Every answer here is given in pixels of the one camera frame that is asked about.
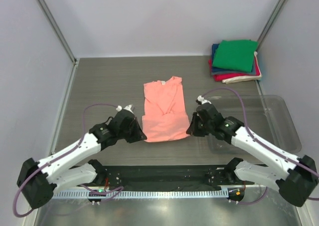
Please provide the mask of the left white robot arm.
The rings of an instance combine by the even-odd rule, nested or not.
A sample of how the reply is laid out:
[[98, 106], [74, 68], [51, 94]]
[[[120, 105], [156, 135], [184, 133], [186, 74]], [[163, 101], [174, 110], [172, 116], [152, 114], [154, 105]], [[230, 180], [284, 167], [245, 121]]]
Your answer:
[[100, 186], [105, 182], [106, 170], [97, 160], [90, 160], [77, 169], [75, 164], [119, 140], [134, 143], [146, 139], [132, 105], [117, 107], [116, 110], [114, 117], [94, 125], [63, 150], [39, 161], [29, 158], [23, 162], [17, 186], [33, 210], [44, 206], [54, 194], [69, 187], [90, 183]]

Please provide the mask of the salmon pink t-shirt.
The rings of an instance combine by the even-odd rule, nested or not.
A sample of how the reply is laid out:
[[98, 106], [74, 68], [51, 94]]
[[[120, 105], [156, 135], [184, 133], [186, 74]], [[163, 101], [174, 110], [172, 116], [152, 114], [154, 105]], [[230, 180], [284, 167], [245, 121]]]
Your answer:
[[142, 126], [146, 142], [176, 141], [189, 136], [181, 77], [145, 83], [144, 97]]

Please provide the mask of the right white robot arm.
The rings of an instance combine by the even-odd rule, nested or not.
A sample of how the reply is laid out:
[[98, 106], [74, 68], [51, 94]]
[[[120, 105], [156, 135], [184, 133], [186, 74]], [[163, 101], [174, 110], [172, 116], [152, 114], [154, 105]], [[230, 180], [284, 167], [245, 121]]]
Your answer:
[[251, 164], [233, 158], [224, 168], [226, 181], [254, 182], [277, 191], [296, 207], [302, 207], [319, 184], [315, 161], [305, 155], [288, 153], [254, 133], [245, 123], [234, 118], [224, 118], [215, 106], [203, 98], [197, 99], [187, 134], [195, 137], [214, 136], [246, 151], [263, 163]]

